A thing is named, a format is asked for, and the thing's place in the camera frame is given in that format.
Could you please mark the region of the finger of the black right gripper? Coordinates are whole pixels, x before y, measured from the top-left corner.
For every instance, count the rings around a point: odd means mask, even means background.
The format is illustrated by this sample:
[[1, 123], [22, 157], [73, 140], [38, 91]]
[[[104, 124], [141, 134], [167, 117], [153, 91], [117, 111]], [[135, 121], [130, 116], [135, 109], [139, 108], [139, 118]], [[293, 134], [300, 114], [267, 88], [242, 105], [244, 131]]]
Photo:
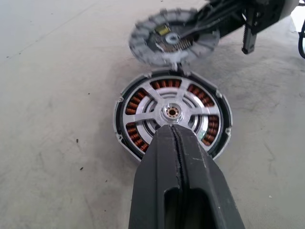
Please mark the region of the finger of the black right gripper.
[[243, 2], [208, 1], [200, 9], [191, 10], [191, 16], [175, 26], [179, 27], [181, 40], [217, 41], [243, 26]]
[[244, 54], [250, 54], [254, 51], [256, 43], [256, 33], [254, 30], [254, 12], [245, 12], [245, 25], [244, 25], [244, 36], [243, 36], [243, 47], [242, 52]]

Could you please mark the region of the motor housing with copper coils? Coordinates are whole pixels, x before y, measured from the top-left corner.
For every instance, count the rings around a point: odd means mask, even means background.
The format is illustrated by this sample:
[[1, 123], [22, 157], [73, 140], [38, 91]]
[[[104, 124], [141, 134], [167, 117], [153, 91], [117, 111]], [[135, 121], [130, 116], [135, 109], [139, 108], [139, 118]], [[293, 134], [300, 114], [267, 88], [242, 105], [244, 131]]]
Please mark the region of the motor housing with copper coils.
[[120, 144], [141, 161], [156, 131], [164, 125], [190, 129], [212, 158], [231, 138], [233, 116], [217, 87], [194, 73], [159, 70], [143, 74], [122, 92], [114, 112]]

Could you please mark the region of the grey motor rotor disc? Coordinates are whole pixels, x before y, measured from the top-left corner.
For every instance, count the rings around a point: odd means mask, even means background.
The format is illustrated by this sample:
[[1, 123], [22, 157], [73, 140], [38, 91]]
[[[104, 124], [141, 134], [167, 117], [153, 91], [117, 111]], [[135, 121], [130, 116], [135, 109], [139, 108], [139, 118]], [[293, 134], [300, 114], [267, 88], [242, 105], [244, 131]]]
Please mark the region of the grey motor rotor disc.
[[195, 10], [162, 10], [136, 23], [129, 39], [134, 57], [150, 66], [165, 67], [209, 56], [220, 40], [217, 29], [182, 37], [190, 30], [186, 22], [195, 13]]

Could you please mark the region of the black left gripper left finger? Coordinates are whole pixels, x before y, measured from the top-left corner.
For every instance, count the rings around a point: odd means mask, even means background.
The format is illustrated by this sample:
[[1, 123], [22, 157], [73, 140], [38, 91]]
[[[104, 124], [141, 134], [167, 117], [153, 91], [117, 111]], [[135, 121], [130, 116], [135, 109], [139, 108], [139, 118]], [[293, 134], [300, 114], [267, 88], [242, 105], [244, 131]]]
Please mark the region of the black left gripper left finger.
[[181, 172], [173, 126], [159, 128], [137, 167], [128, 229], [178, 229]]

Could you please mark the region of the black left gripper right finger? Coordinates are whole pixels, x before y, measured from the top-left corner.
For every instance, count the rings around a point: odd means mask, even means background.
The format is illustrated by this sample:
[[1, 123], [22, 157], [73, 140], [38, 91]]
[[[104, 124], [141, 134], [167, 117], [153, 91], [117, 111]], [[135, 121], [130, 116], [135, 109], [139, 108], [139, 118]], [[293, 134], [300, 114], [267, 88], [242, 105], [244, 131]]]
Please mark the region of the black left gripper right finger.
[[195, 134], [174, 125], [182, 198], [179, 229], [245, 229], [226, 179]]

